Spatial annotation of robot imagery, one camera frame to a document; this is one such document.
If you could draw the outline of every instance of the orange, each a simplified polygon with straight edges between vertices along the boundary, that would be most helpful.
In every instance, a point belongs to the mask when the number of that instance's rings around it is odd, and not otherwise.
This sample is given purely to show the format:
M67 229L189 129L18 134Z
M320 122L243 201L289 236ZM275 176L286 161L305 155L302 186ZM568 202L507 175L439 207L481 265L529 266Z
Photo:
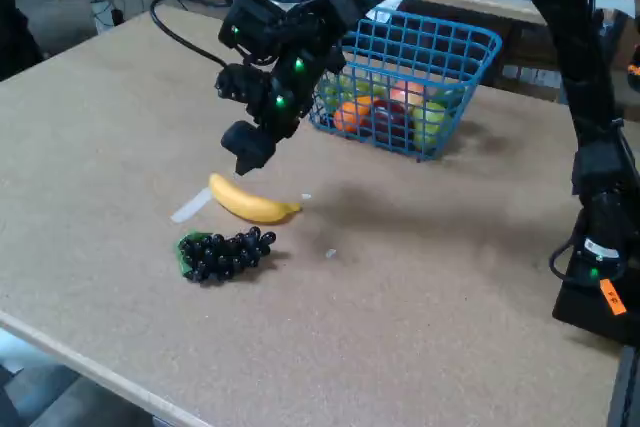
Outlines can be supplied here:
M369 95L356 97L355 102L343 102L333 114L333 125L343 132L356 133L358 126L371 112L371 105L375 98Z

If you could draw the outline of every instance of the wooden table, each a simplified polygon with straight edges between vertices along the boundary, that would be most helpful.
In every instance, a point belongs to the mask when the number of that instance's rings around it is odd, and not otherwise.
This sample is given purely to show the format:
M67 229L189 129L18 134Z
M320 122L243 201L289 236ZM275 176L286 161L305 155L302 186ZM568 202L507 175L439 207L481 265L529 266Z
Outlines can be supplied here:
M161 16L236 60L219 21ZM619 348L551 317L564 107L478 88L424 164L305 123L240 180L304 211L262 270L201 288L174 243L248 228L215 202L169 220L232 175L217 71L143 16L0 84L1 327L177 425L604 424Z

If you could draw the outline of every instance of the green apple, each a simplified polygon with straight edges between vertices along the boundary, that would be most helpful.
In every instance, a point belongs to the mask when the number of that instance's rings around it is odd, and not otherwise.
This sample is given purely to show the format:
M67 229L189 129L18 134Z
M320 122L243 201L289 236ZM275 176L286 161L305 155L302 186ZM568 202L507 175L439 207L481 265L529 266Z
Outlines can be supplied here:
M416 150L424 150L436 143L436 136L447 122L447 108L436 102L427 102L424 108L413 109L413 143Z
M431 102L437 102L438 104L447 106L449 116L453 118L458 111L458 107L460 107L460 104L462 103L462 99L464 98L466 91L466 88L452 90L438 89L436 93L429 98L429 100Z

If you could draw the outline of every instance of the yellow banana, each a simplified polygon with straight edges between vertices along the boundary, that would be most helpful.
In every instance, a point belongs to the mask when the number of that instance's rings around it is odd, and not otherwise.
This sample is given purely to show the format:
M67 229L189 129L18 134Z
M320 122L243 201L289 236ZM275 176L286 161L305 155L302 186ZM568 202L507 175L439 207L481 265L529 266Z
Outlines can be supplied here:
M220 174L211 174L209 188L220 205L238 217L253 222L279 222L300 210L300 204L283 203L249 194Z

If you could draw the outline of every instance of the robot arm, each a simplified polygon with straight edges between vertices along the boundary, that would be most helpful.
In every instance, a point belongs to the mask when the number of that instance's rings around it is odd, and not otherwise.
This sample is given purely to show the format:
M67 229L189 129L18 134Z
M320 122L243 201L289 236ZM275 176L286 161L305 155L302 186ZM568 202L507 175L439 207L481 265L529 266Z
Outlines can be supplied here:
M285 12L274 1L296 5ZM227 0L230 9L219 40L237 49L244 62L227 65L213 59L223 65L216 85L221 97L246 104L256 124L236 122L223 136L222 145L237 157L238 174L263 167L276 144L295 133L312 107L323 72L339 73L345 65L340 40L382 1ZM640 296L640 275L630 262L640 239L640 181L615 110L593 0L532 1L557 49L577 136L573 190L583 206L571 237L550 259L551 270L570 293L563 297L561 291L554 315L640 345L639 316L612 316L598 289L600 281L608 279ZM270 64L271 71L258 68ZM555 261L568 249L572 255L565 274Z

